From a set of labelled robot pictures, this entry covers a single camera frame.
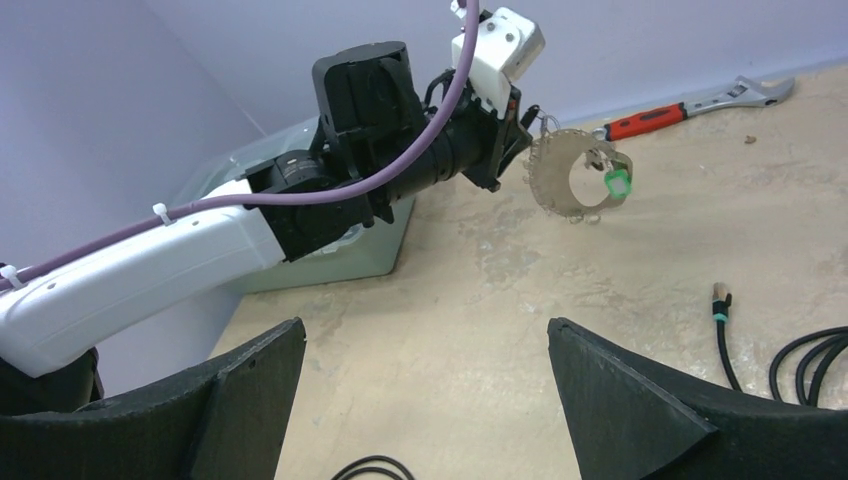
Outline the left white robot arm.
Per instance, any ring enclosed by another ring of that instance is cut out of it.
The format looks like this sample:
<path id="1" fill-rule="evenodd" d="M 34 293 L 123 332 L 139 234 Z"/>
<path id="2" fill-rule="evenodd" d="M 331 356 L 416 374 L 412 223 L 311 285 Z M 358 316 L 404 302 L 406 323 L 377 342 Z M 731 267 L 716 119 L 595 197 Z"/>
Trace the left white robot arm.
<path id="1" fill-rule="evenodd" d="M 100 399 L 95 346 L 196 294 L 293 262 L 351 227 L 392 223 L 395 203 L 456 175 L 498 190 L 531 143 L 515 83 L 539 55 L 480 39 L 414 89 L 404 43 L 343 50 L 312 69 L 317 129 L 305 149 L 275 153 L 203 198 L 46 266 L 1 270 L 1 411 L 72 412 Z"/>

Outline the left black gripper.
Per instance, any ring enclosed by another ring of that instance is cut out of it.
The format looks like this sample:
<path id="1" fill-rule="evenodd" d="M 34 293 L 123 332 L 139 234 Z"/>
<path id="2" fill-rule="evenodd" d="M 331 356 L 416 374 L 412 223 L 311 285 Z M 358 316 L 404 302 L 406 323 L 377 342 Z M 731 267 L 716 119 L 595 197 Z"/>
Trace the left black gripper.
<path id="1" fill-rule="evenodd" d="M 472 101 L 464 111 L 462 122 L 472 127 L 471 143 L 476 151 L 462 174 L 481 189 L 499 190 L 502 174 L 532 144 L 530 127 L 540 107 L 532 105 L 522 113 L 521 99 L 522 92 L 511 86 L 502 119 L 495 111 L 484 111 L 481 100 Z"/>

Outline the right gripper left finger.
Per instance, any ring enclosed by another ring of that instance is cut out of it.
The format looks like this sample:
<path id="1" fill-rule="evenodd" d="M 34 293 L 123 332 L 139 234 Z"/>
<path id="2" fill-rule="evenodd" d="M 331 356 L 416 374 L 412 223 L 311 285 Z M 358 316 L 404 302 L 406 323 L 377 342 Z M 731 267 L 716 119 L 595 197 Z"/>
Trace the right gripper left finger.
<path id="1" fill-rule="evenodd" d="M 1 366 L 5 479 L 271 479 L 306 347 L 300 319 L 121 395 L 88 351 L 31 377 Z"/>

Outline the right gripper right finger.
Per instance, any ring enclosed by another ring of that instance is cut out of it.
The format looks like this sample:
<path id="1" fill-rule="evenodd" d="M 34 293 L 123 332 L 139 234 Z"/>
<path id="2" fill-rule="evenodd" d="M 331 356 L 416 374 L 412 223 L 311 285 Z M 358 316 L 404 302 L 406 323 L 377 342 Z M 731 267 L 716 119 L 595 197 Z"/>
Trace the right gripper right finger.
<path id="1" fill-rule="evenodd" d="M 584 479 L 844 479 L 847 413 L 696 378 L 567 318 L 549 358 Z"/>

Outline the green key tag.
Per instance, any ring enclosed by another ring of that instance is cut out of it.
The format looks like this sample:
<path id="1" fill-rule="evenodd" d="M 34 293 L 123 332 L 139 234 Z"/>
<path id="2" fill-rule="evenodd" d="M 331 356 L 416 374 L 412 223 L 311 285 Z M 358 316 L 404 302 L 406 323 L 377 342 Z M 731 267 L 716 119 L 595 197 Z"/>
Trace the green key tag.
<path id="1" fill-rule="evenodd" d="M 604 174 L 604 184 L 612 199 L 625 199 L 632 192 L 631 177 L 625 169 L 607 171 Z"/>

